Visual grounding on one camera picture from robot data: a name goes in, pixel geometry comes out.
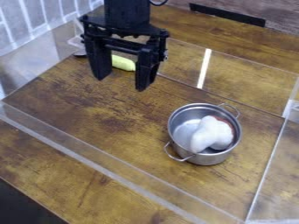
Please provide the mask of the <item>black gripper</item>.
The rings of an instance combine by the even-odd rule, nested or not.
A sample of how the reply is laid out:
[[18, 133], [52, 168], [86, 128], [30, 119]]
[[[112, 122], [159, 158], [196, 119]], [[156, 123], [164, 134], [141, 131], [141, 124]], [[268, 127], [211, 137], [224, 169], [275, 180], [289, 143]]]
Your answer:
[[169, 33], [151, 25], [151, 7], [168, 0], [104, 0], [104, 13], [78, 20], [93, 76], [101, 81], [112, 72], [110, 51], [137, 55], [135, 89], [144, 91], [155, 82], [160, 62], [168, 57], [165, 40]]

